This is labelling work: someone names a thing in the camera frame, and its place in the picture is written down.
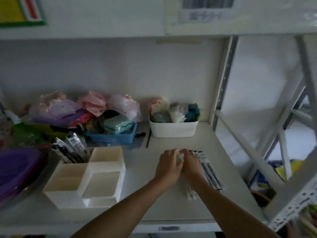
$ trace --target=barcode label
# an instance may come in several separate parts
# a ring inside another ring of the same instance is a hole
[[[232,8],[234,0],[182,0],[183,9]]]

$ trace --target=shelf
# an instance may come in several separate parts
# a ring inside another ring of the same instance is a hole
[[[138,125],[137,133],[146,132],[148,136],[149,129],[147,123],[141,123]],[[129,146],[123,147],[126,173],[121,200],[154,177],[159,155],[164,150],[188,148],[204,151],[226,187],[222,194],[257,219],[266,221],[262,210],[256,204],[210,124],[199,123],[196,134],[189,138],[151,137],[148,149],[145,148],[147,136],[140,149],[130,150]],[[58,210],[42,193],[43,186],[56,164],[57,160],[47,167],[50,171],[42,177],[42,185],[29,197],[15,206],[4,207],[0,211],[0,234],[72,234],[106,210],[105,208]],[[159,226],[171,224],[180,226],[182,231],[220,231],[200,199],[188,200],[186,186],[185,181],[180,179],[174,187],[165,192],[145,214],[135,232],[157,231]]]
[[[1,29],[0,40],[316,31],[316,0],[235,0],[230,16],[196,24],[179,23],[178,0],[40,1],[46,26]]]

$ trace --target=clear plastic bag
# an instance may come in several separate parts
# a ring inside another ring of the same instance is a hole
[[[128,95],[125,97],[119,95],[111,96],[108,100],[108,106],[110,109],[125,115],[129,120],[134,122],[142,121],[139,103],[131,99]]]
[[[105,97],[91,90],[86,95],[79,97],[77,103],[96,117],[102,115],[107,109]]]
[[[30,108],[32,118],[60,119],[75,114],[81,106],[66,98],[66,94],[53,92],[41,95],[39,103]]]

